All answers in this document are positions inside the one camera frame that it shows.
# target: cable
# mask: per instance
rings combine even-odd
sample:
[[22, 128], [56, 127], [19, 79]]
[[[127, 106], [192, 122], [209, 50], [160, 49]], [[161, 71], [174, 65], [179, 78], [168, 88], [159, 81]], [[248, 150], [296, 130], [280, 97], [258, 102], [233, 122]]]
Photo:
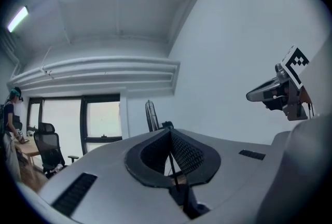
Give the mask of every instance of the cable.
[[309, 108], [309, 118], [311, 119], [311, 107], [310, 107], [310, 103], [308, 104], [308, 108]]

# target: person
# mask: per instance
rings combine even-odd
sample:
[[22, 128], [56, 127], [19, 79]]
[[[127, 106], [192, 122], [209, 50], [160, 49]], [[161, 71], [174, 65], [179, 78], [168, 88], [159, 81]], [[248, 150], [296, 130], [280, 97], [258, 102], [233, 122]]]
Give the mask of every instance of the person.
[[4, 106], [4, 135], [3, 146], [6, 155], [6, 165], [15, 181], [21, 181], [19, 161], [16, 155], [14, 138], [24, 144], [24, 137], [19, 134], [13, 124], [14, 104], [18, 103], [21, 97], [21, 90], [17, 87], [11, 90], [9, 99]]

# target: fluorescent light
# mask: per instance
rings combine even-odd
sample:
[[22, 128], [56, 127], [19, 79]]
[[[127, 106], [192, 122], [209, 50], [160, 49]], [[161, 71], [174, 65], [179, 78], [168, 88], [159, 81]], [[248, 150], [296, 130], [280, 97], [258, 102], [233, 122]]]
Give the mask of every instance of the fluorescent light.
[[28, 12], [26, 7], [23, 7], [20, 12], [17, 13], [17, 15], [12, 19], [10, 24], [8, 25], [9, 32], [12, 32], [15, 27], [27, 16]]

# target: black mesh chair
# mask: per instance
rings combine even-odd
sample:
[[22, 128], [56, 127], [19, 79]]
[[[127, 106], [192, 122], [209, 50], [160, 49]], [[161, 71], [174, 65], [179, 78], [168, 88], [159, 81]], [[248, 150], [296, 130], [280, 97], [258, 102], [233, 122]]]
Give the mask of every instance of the black mesh chair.
[[[62, 164], [64, 168], [66, 167], [61, 154], [59, 135], [56, 133], [52, 124], [40, 122], [38, 131], [34, 133], [33, 137], [43, 162], [43, 172], [49, 179], [55, 174], [51, 171], [54, 170], [58, 164]], [[75, 159], [78, 159], [77, 156], [68, 156], [68, 158], [72, 159], [72, 163]]]

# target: desk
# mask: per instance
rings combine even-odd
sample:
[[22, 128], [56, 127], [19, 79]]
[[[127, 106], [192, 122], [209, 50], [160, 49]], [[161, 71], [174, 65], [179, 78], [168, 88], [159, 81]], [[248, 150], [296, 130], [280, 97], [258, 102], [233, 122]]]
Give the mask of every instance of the desk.
[[32, 157], [39, 155], [39, 151], [35, 141], [33, 140], [33, 137], [29, 138], [29, 140], [30, 141], [26, 142], [25, 144], [20, 144], [16, 139], [14, 140], [14, 142], [15, 142], [15, 148], [18, 150], [18, 152], [26, 155], [31, 176], [33, 179], [35, 179], [35, 174], [33, 172], [34, 162]]

